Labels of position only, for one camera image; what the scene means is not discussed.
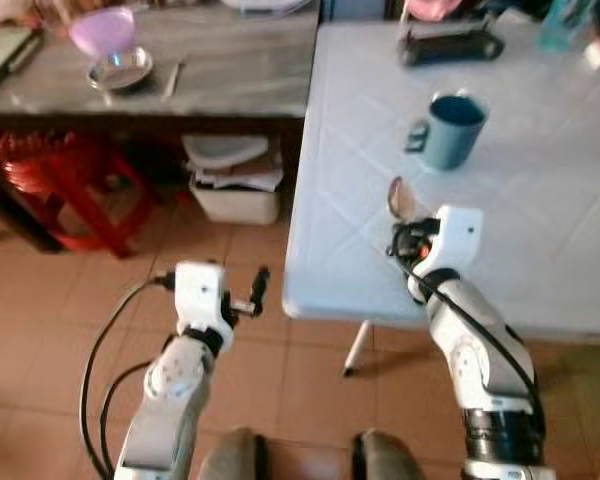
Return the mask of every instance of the blue bottle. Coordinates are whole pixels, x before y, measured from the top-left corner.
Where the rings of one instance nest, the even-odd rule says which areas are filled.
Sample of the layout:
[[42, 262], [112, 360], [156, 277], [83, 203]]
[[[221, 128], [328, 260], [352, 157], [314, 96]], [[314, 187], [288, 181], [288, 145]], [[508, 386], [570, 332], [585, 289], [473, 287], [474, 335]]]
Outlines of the blue bottle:
[[553, 0], [542, 22], [538, 45], [543, 50], [568, 52], [584, 47], [593, 0]]

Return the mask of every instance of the white table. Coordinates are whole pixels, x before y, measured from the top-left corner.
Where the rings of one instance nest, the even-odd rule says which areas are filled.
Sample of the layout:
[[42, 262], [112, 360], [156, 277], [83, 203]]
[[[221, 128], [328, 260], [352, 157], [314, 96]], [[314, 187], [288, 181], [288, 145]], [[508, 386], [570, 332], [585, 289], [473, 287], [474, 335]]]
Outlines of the white table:
[[[319, 30], [285, 266], [290, 316], [425, 326], [384, 255], [386, 190], [401, 175], [429, 211], [484, 210], [478, 257], [461, 274], [508, 323], [600, 342], [600, 72], [538, 51], [535, 25], [495, 31], [506, 49], [492, 63], [409, 70], [395, 24]], [[409, 126], [435, 92], [459, 88], [488, 105], [489, 121], [461, 169], [425, 171], [404, 153]]]

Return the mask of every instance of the gray pants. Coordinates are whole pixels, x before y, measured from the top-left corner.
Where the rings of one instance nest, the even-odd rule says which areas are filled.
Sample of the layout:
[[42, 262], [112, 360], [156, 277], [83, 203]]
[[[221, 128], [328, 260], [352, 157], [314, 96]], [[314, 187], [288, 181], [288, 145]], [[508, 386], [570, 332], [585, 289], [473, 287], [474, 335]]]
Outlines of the gray pants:
[[[377, 430], [354, 440], [353, 477], [366, 480], [424, 480], [417, 463], [399, 441]], [[205, 458], [198, 480], [270, 479], [266, 441], [249, 429], [222, 437]]]

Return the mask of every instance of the metal bowl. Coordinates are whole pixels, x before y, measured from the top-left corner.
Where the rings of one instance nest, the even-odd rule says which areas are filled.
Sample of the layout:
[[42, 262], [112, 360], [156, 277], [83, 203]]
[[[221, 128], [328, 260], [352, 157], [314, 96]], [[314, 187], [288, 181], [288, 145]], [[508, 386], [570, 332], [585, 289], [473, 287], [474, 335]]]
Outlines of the metal bowl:
[[151, 55], [142, 47], [132, 47], [99, 60], [89, 70], [87, 80], [98, 90], [122, 91], [145, 80], [151, 70], [153, 70]]

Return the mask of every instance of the tiled floor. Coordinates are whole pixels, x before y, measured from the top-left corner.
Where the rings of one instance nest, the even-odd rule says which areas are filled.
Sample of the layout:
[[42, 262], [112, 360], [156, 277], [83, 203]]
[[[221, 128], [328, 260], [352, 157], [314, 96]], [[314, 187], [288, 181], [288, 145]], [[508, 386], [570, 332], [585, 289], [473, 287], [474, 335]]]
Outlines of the tiled floor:
[[[463, 431], [447, 370], [426, 334], [374, 330], [360, 376], [342, 363], [357, 325], [290, 321], [280, 297], [288, 209], [273, 227], [207, 222], [195, 205], [163, 207], [119, 262], [104, 253], [44, 256], [0, 226], [0, 480], [94, 479], [78, 435], [82, 366], [119, 296], [180, 259], [225, 262], [243, 296], [256, 268], [273, 277], [265, 314], [244, 321], [221, 357], [200, 419], [191, 478], [219, 435], [248, 425], [272, 441], [274, 479], [332, 480], [349, 472], [357, 432], [397, 435], [430, 480], [458, 478]], [[126, 367], [159, 352], [175, 325], [172, 298], [150, 291], [113, 329], [96, 365], [92, 414]], [[546, 452], [561, 479], [600, 470], [600, 348], [533, 343], [549, 422]], [[141, 375], [120, 389], [111, 411], [119, 451], [140, 399]]]

